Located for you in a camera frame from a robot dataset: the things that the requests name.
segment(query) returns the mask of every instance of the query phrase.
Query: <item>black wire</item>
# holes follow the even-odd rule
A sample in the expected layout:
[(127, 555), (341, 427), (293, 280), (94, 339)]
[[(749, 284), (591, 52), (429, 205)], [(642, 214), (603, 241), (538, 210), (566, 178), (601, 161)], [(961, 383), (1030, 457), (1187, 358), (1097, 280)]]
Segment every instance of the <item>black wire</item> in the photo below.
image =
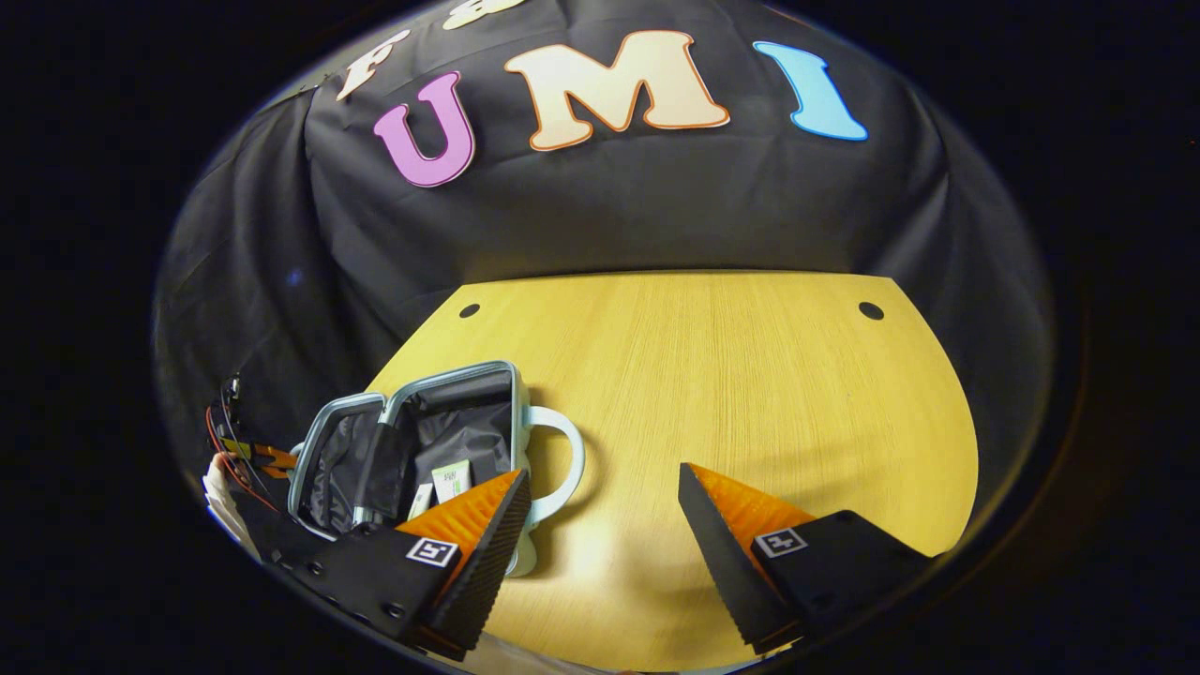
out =
[[(233, 430), (233, 420), (229, 419), (229, 406), (226, 404), (226, 390), (224, 390), (224, 387), (221, 388), (221, 412), (224, 413), (226, 426), (229, 428), (229, 435), (233, 436), (233, 446), (234, 446), (234, 448), (236, 448), (239, 450), (239, 452), (234, 452), (234, 455), (241, 456), (241, 453), (240, 453), (240, 450), (241, 450), (241, 442), (238, 441), (238, 434)], [(275, 495), (271, 494), (271, 490), (266, 486), (265, 483), (263, 483), (263, 479), (258, 477), (258, 472), (254, 471), (254, 448), (253, 448), (253, 446), (250, 446), (250, 444), (247, 444), (246, 447), (247, 447), (247, 449), (250, 452), (250, 459), (245, 460), (246, 467), (250, 470), (250, 474), (254, 477), (254, 480), (258, 483), (258, 486), (263, 489), (263, 492), (264, 492), (264, 496), (266, 497), (266, 501), (271, 502), (272, 507), (276, 507), (276, 504), (275, 504)]]

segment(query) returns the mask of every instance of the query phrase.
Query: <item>orange soft gripper pad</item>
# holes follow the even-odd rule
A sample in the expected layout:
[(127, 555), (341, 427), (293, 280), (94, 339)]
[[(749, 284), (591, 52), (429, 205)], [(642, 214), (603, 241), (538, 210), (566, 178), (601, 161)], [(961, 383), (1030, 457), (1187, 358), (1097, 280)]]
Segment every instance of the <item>orange soft gripper pad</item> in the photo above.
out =
[(450, 573), (445, 587), (454, 583), (463, 566), (470, 560), (470, 554), (479, 545), (479, 539), (487, 530), (492, 516), (496, 515), (496, 509), (504, 501), (504, 495), (508, 494), (520, 473), (520, 471), (502, 473), (396, 526), (396, 530), (401, 532), (458, 544), (462, 558)]
[(811, 520), (816, 520), (806, 512), (793, 507), (779, 497), (773, 497), (762, 490), (756, 490), (744, 483), (721, 476), (715, 471), (709, 471), (702, 466), (688, 462), (688, 467), (700, 480), (700, 484), (708, 492), (716, 510), (721, 512), (721, 518), (728, 526), (730, 532), (737, 539), (742, 550), (754, 563), (758, 574), (764, 579), (767, 572), (758, 565), (758, 558), (754, 556), (750, 546), (758, 534), (774, 532), (785, 527), (794, 527)]

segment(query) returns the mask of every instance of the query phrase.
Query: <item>pink letter u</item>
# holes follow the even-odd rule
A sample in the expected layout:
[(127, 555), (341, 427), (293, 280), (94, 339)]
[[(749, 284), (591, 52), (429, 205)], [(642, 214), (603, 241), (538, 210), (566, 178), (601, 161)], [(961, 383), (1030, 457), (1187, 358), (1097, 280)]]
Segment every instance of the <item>pink letter u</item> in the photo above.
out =
[(450, 183), (467, 171), (470, 159), (475, 155), (475, 136), (467, 121), (467, 113), (458, 101), (455, 84), (462, 76), (449, 72), (425, 85), (416, 94), (418, 101), (433, 106), (438, 124), (446, 135), (446, 149), (440, 156), (430, 159), (416, 148), (413, 132), (408, 130), (408, 106), (401, 104), (388, 110), (376, 123), (376, 136), (383, 138), (392, 163), (406, 180), (418, 187), (433, 187)]

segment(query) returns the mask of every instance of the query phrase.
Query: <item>red wire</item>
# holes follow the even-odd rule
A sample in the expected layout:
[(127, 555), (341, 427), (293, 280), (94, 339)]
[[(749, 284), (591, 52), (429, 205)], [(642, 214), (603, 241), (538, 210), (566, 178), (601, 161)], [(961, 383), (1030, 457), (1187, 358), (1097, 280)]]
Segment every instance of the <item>red wire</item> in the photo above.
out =
[(263, 502), (264, 504), (266, 504), (266, 508), (274, 510), (275, 513), (280, 513), (280, 509), (275, 508), (275, 506), (271, 502), (264, 500), (263, 496), (259, 495), (258, 492), (256, 492), (250, 485), (247, 485), (246, 483), (242, 483), (241, 477), (238, 476), (238, 472), (234, 471), (233, 465), (229, 464), (229, 458), (226, 456), (224, 448), (221, 447), (220, 442), (217, 442), (217, 432), (212, 429), (212, 407), (211, 406), (208, 410), (204, 411), (204, 422), (205, 422), (205, 424), (209, 428), (209, 438), (212, 438), (212, 446), (216, 447), (216, 449), (217, 449), (217, 456), (221, 458), (221, 462), (224, 464), (224, 467), (229, 471), (229, 473), (233, 474), (233, 479), (238, 482), (238, 485), (240, 485), (242, 490), (246, 490), (247, 492), (250, 492), (251, 495), (253, 495), (253, 497), (256, 500), (258, 500), (258, 501)]

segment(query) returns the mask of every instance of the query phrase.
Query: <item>foam letter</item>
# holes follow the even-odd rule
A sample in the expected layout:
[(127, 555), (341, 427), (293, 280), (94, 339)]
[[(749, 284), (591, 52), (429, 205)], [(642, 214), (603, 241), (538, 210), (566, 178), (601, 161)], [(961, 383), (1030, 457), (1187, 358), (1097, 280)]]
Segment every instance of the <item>foam letter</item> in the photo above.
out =
[(634, 119), (637, 95), (646, 86), (650, 109), (646, 124), (658, 129), (704, 129), (730, 121), (696, 72), (690, 35), (643, 30), (625, 36), (611, 67), (565, 44), (551, 44), (509, 59), (504, 70), (524, 76), (538, 115), (534, 150), (557, 150), (592, 137), (592, 125), (575, 119), (574, 97), (613, 131)]
[(454, 10), (450, 10), (450, 18), (442, 24), (443, 30), (462, 28), (484, 14), (503, 12), (509, 7), (516, 7), (524, 0), (467, 0)]
[(413, 132), (404, 121), (408, 117), (408, 106), (401, 104), (388, 110), (376, 123), (376, 136), (383, 138), (392, 163), (413, 185), (433, 187), (450, 183), (467, 171), (475, 155), (475, 136), (472, 133), (470, 123), (467, 121), (467, 113), (462, 109), (462, 102), (458, 101), (458, 92), (455, 91), (455, 84), (460, 78), (457, 72), (449, 72), (426, 84), (416, 94), (418, 101), (433, 106), (438, 124), (446, 135), (446, 149), (437, 159), (426, 157), (416, 148)]
[(850, 117), (838, 88), (826, 73), (826, 62), (821, 56), (774, 42), (755, 42), (754, 48), (775, 59), (787, 82), (792, 83), (800, 106), (792, 113), (796, 126), (830, 138), (866, 139), (866, 129)]
[(350, 64), (349, 67), (346, 68), (346, 84), (342, 85), (342, 91), (337, 95), (335, 101), (346, 98), (350, 95), (350, 91), (362, 86), (362, 83), (371, 79), (371, 76), (374, 74), (373, 66), (378, 66), (384, 61), (384, 59), (390, 56), (391, 46), (408, 37), (408, 32), (409, 31), (407, 30), (397, 32), (396, 35), (389, 37), (386, 42), (367, 52), (356, 61)]

